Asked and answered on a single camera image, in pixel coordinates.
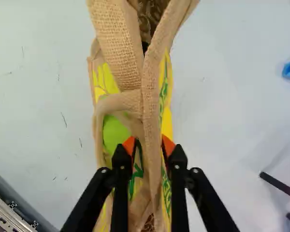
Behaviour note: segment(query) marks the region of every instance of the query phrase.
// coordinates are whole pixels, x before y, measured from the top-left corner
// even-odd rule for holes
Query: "burlap bag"
[[[87,0],[97,38],[87,59],[95,112],[98,166],[111,167],[106,136],[111,117],[141,142],[129,186],[129,231],[170,231],[170,183],[161,157],[161,132],[172,137],[170,48],[198,0]],[[142,44],[150,44],[143,54]],[[112,194],[94,231],[110,230]]]

